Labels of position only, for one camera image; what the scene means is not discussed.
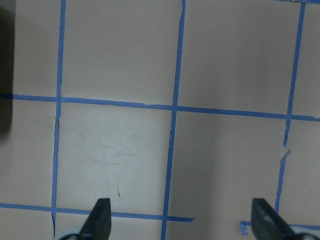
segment grid square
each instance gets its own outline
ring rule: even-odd
[[[60,1],[16,1],[14,94],[56,96],[59,21]]]
[[[211,236],[214,228],[223,236],[226,226],[231,236],[238,234],[240,221],[250,219],[252,198],[275,202],[284,123],[179,112],[169,215],[194,217],[198,227],[206,226],[203,235]]]
[[[7,122],[0,125],[0,203],[50,207],[56,104],[0,103],[1,119]]]
[[[63,103],[57,206],[161,215],[171,112]]]
[[[1,239],[54,239],[50,212],[0,208],[0,216]]]
[[[68,0],[64,97],[172,104],[180,0]]]
[[[72,228],[81,228],[87,215],[57,213],[57,233]],[[159,240],[161,221],[150,219],[134,219],[112,217],[109,240]]]
[[[236,220],[231,224],[222,222],[212,224],[212,222],[208,222],[204,219],[195,219],[193,223],[169,221],[167,223],[166,240],[256,240],[251,231],[251,227],[246,227],[248,235],[243,236],[239,224],[240,222]]]
[[[280,214],[292,224],[320,225],[320,123],[291,121]]]
[[[293,113],[320,117],[320,5],[305,6],[297,80],[294,89]]]
[[[179,105],[285,114],[299,6],[188,1]]]

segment blue tape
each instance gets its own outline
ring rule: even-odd
[[[287,156],[291,153],[291,150],[284,155],[284,157],[281,159],[280,162],[280,171],[279,171],[279,178],[278,178],[278,187],[276,190],[276,199],[275,199],[275,205],[274,205],[274,210],[279,213],[280,209],[280,197],[281,197],[281,192],[282,192],[282,185],[284,182],[284,174],[285,174],[285,168],[286,168],[286,160]]]
[[[56,224],[57,208],[57,183],[58,183],[58,154],[59,154],[59,118],[61,116],[61,86],[63,77],[65,22],[66,22],[66,0],[60,3],[60,24],[59,24],[59,44],[56,77],[56,109],[55,109],[55,130],[54,130],[54,153],[52,163],[52,194],[51,194],[51,214],[53,224]]]
[[[14,100],[27,100],[39,102],[56,102],[55,96],[35,96],[35,95],[18,95],[18,94],[0,94],[0,99],[14,99]],[[111,105],[117,107],[128,108],[142,108],[142,109],[157,109],[172,111],[171,105],[162,104],[144,104],[140,102],[127,102],[127,101],[112,101],[101,99],[90,99],[81,97],[61,97],[63,103],[76,103],[76,104],[95,104],[95,105]],[[219,115],[233,115],[233,116],[248,116],[267,119],[287,119],[287,115],[269,112],[258,111],[242,111],[242,110],[228,110],[228,109],[214,109],[214,108],[201,108],[191,106],[177,106],[178,112],[202,113],[202,114],[219,114]],[[320,122],[320,118],[307,115],[292,115],[291,120]]]
[[[305,115],[292,115],[292,120],[301,120],[301,121],[313,121],[313,122],[320,122],[319,117],[314,116],[305,116]]]
[[[54,220],[54,215],[51,212],[51,219],[52,219],[52,227],[53,227],[53,234],[56,234],[56,221]]]
[[[243,230],[243,227],[250,227],[251,226],[251,222],[250,221],[242,221],[240,223],[240,229],[241,231]],[[299,227],[299,228],[305,228],[305,229],[309,229],[309,230],[315,230],[315,231],[320,231],[320,226],[316,226],[316,225],[300,225],[300,224],[289,224],[290,227]]]
[[[242,235],[248,235],[247,227],[243,221],[240,222],[240,230]]]
[[[277,0],[279,2],[293,2],[302,4],[320,4],[320,0]]]
[[[99,99],[88,99],[88,98],[80,98],[80,97],[62,97],[61,101],[64,103],[112,105],[112,106],[118,106],[118,107],[158,109],[158,110],[170,110],[170,111],[172,110],[172,106],[170,105],[161,105],[161,104],[151,105],[151,104],[144,104],[139,102],[99,100]]]
[[[286,119],[287,118],[286,115],[278,114],[278,113],[225,110],[225,109],[201,108],[201,107],[190,107],[190,106],[178,106],[177,110],[180,112],[248,116],[248,117],[269,118],[269,119]]]
[[[167,220],[173,222],[193,223],[195,219],[190,217],[168,216]]]
[[[33,206],[33,205],[22,205],[22,204],[12,204],[12,203],[0,203],[0,208],[41,211],[41,212],[52,212],[53,210],[51,207],[46,207],[46,206]],[[69,209],[69,208],[56,208],[54,212],[62,213],[62,214],[79,214],[79,215],[89,215],[91,213],[90,210]],[[194,221],[194,218],[190,218],[190,217],[179,217],[179,216],[165,217],[162,215],[125,213],[125,212],[112,212],[111,216],[117,217],[117,218],[130,218],[130,219],[151,219],[151,220],[167,219],[168,221],[187,222],[187,223],[192,223]]]
[[[300,54],[302,30],[303,30],[304,18],[305,18],[305,9],[306,9],[306,5],[304,3],[301,3],[300,12],[299,12],[298,29],[297,29],[296,40],[295,40],[295,50],[294,50],[294,59],[293,59],[293,67],[292,67],[292,74],[291,74],[289,100],[288,100],[288,107],[287,107],[287,113],[286,113],[287,119],[285,121],[285,130],[284,130],[284,136],[283,136],[284,147],[287,146],[288,134],[291,126],[292,108],[293,108],[293,101],[294,101],[295,84],[297,80],[297,69],[298,69],[298,63],[299,63],[299,54]]]
[[[14,100],[27,100],[39,102],[55,102],[55,96],[32,96],[32,95],[18,95],[18,94],[0,94],[0,99],[14,99]]]
[[[186,0],[181,0],[181,16],[179,21],[178,46],[177,46],[177,53],[176,53],[175,77],[174,77],[174,88],[173,88],[173,99],[172,99],[171,130],[170,130],[170,139],[169,139],[169,148],[168,148],[168,159],[167,159],[167,166],[166,166],[163,214],[162,214],[166,218],[168,217],[168,210],[169,210],[171,173],[172,173],[175,132],[176,132],[182,50],[183,50],[183,42],[184,42],[185,14],[186,14]],[[166,240],[166,233],[167,233],[167,219],[163,219],[162,226],[161,226],[160,240]]]
[[[51,212],[51,207],[22,205],[22,204],[11,204],[11,203],[0,203],[0,208],[3,208],[3,209],[32,210],[32,211],[41,211],[41,212]]]

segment beige floor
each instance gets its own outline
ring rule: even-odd
[[[166,240],[253,240],[239,224],[252,198],[275,205],[289,149],[279,213],[320,226],[320,5],[305,7],[288,111],[300,3],[12,2],[0,0],[2,18],[15,13],[0,239],[51,240],[53,219],[56,233],[81,227],[103,197],[119,213],[111,240],[164,240],[166,206]]]

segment gray surface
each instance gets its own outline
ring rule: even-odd
[[[86,219],[87,215],[58,213],[56,230],[80,228]],[[158,240],[160,232],[161,221],[158,220],[113,217],[109,240]]]
[[[288,147],[280,213],[293,224],[320,225],[319,122],[292,121]]]
[[[63,103],[57,206],[111,198],[114,212],[162,215],[170,121],[170,111]]]
[[[60,1],[17,0],[13,93],[56,96]]]
[[[66,2],[64,97],[172,103],[180,0]],[[286,113],[299,7],[187,0],[179,105]],[[59,11],[60,1],[17,1],[13,93],[56,95]],[[295,114],[319,115],[318,12],[307,5]],[[0,107],[0,203],[50,207],[56,104]],[[170,122],[169,110],[63,103],[57,207],[111,197],[114,212],[162,215]],[[319,127],[293,121],[288,136],[280,213],[292,224],[320,225]],[[178,112],[169,215],[195,220],[169,221],[166,240],[253,239],[239,223],[252,197],[275,203],[284,130],[284,119]],[[0,215],[0,239],[52,238],[50,212]],[[85,218],[58,213],[56,230]],[[160,220],[112,220],[112,238],[160,238]]]
[[[305,8],[293,114],[320,117],[320,5]]]
[[[0,134],[0,203],[50,207],[56,105],[14,100],[12,109]]]
[[[286,113],[299,7],[188,1],[179,105]]]
[[[62,95],[170,105],[180,12],[180,0],[68,0]]]
[[[0,236],[5,240],[52,240],[50,212],[0,208]]]
[[[195,218],[187,240],[233,238],[252,198],[274,205],[283,132],[284,120],[178,113],[169,215]]]

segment blue painter's tape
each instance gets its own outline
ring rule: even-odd
[[[243,224],[244,226],[251,226],[251,222],[250,221],[242,221],[240,223],[240,228],[241,228],[241,224]],[[305,229],[309,229],[309,230],[315,230],[315,231],[320,231],[320,226],[316,226],[316,225],[300,225],[300,224],[289,224],[290,227],[299,227],[299,228],[305,228]]]
[[[22,204],[11,204],[11,203],[0,203],[0,208],[3,208],[3,209],[32,210],[32,211],[41,211],[41,212],[51,212],[51,207],[22,205]]]
[[[320,0],[276,0],[276,1],[302,3],[302,4],[320,4]]]
[[[69,208],[56,208],[57,213],[62,214],[80,214],[80,215],[89,215],[90,210],[80,210],[80,209],[69,209]]]
[[[0,94],[0,99],[14,99],[14,100],[27,100],[39,102],[55,102],[55,96],[31,96],[31,95],[18,95],[18,94]]]
[[[291,119],[292,120],[320,122],[320,118],[319,117],[305,116],[305,115],[292,115]]]
[[[291,150],[284,155],[284,157],[281,159],[280,162],[280,171],[279,171],[279,177],[278,177],[278,187],[276,190],[276,199],[275,199],[275,205],[274,205],[274,210],[279,213],[280,209],[280,197],[281,197],[281,192],[282,192],[282,185],[284,182],[284,174],[285,174],[285,167],[286,167],[286,160],[288,155],[291,153]]]
[[[89,215],[91,211],[79,210],[79,209],[68,209],[68,208],[57,208],[56,212],[57,213],[64,213],[64,214]],[[189,218],[189,217],[178,217],[178,216],[165,217],[162,215],[126,213],[126,212],[112,212],[111,216],[116,217],[116,218],[129,218],[129,219],[150,219],[150,220],[167,219],[168,221],[187,222],[187,223],[192,223],[194,220],[194,218]]]
[[[240,230],[242,235],[248,235],[247,227],[244,222],[240,222]]]
[[[118,107],[157,109],[157,110],[170,110],[170,111],[172,110],[172,106],[170,105],[161,105],[161,104],[149,105],[149,104],[144,104],[139,102],[99,100],[99,99],[88,99],[88,98],[80,98],[80,97],[62,97],[61,101],[64,103],[112,105],[112,106],[118,106]]]
[[[201,108],[201,107],[190,107],[190,106],[178,106],[177,110],[180,112],[248,116],[248,117],[269,118],[269,119],[286,119],[287,118],[286,115],[278,114],[278,113],[225,110],[225,109]]]
[[[173,163],[176,120],[177,120],[177,106],[178,106],[181,61],[182,61],[182,51],[183,51],[183,41],[184,41],[185,14],[186,14],[186,0],[181,0],[181,16],[179,21],[178,46],[177,46],[177,52],[176,52],[175,77],[174,77],[174,88],[173,88],[173,98],[172,98],[171,130],[170,130],[168,158],[167,158],[167,165],[166,165],[164,199],[163,199],[162,215],[166,218],[168,217],[168,210],[169,210],[170,185],[171,185],[172,163]],[[167,233],[166,218],[162,220],[160,240],[166,240],[166,233]]]
[[[54,215],[51,212],[51,219],[52,219],[52,227],[53,227],[53,234],[56,234],[56,221],[54,219]]]
[[[242,223],[247,227],[251,226],[251,222],[250,221],[242,221]]]
[[[117,218],[129,218],[129,219],[150,219],[150,220],[162,220],[162,215],[148,215],[148,214],[136,214],[136,213],[124,213],[124,212],[112,212],[112,217]]]
[[[167,220],[173,222],[193,223],[195,219],[190,217],[168,216]]]
[[[54,153],[52,163],[52,194],[51,194],[51,214],[53,224],[56,224],[57,208],[57,182],[58,182],[58,154],[59,154],[59,118],[61,117],[61,86],[63,77],[64,41],[65,41],[65,22],[66,22],[67,0],[60,2],[60,24],[59,24],[59,43],[56,75],[56,108],[55,108],[55,130],[54,130]]]
[[[287,113],[286,113],[287,119],[285,121],[285,130],[284,130],[284,136],[283,136],[284,147],[287,146],[288,135],[289,135],[290,125],[291,125],[294,91],[295,91],[295,84],[297,80],[297,69],[298,69],[298,63],[299,63],[299,54],[300,54],[302,30],[303,30],[304,18],[305,18],[305,9],[306,9],[306,5],[304,3],[301,3],[300,12],[299,12],[298,29],[297,29],[296,40],[295,40],[295,50],[294,50],[294,59],[293,59],[293,67],[292,67],[292,74],[291,74],[289,100],[288,100],[288,107],[287,107]]]

